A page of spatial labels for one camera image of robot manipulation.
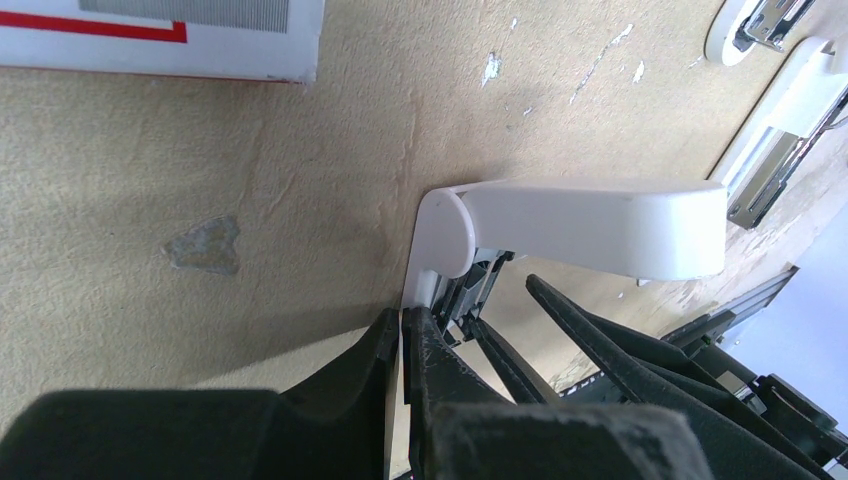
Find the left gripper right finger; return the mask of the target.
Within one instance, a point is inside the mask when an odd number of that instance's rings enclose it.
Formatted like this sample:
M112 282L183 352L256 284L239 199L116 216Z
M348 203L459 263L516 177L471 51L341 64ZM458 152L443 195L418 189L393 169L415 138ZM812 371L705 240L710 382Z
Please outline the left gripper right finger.
M416 479L710 479L683 417L647 406L518 404L444 340L424 307L402 314L409 461Z

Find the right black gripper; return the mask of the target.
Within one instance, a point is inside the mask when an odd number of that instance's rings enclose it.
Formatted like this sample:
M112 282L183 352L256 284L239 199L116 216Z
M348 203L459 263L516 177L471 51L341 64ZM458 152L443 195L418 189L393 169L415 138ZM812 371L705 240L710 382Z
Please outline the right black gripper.
M847 465L837 420L723 350L725 332L745 315L705 314L661 341L585 310L536 275L526 288L627 400L686 418L714 478L826 479L823 467Z

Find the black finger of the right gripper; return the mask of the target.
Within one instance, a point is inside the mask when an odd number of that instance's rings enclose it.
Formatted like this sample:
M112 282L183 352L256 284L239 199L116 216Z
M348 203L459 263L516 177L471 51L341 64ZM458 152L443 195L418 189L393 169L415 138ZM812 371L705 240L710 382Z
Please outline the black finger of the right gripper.
M487 360L518 404L557 404L559 394L493 327L482 319L471 331Z

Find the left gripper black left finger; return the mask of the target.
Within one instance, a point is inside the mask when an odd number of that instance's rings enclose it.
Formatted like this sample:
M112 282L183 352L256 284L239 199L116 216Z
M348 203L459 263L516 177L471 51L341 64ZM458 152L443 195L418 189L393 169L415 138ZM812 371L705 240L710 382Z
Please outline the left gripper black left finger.
M284 392L63 390L1 441L5 479L384 479L398 314Z

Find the red staple box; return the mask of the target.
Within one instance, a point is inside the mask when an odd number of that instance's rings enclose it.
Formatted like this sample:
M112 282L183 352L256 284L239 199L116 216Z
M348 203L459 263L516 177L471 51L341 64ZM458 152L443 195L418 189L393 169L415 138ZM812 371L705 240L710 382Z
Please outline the red staple box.
M322 1L14 1L7 67L312 83Z

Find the pink and white stapler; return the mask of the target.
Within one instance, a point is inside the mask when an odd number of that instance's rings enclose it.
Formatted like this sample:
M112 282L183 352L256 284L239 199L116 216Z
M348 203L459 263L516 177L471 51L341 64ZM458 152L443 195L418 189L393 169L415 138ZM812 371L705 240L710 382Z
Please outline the pink and white stapler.
M756 45L783 52L786 37L814 4L815 0L727 0L706 36L704 57L734 66Z

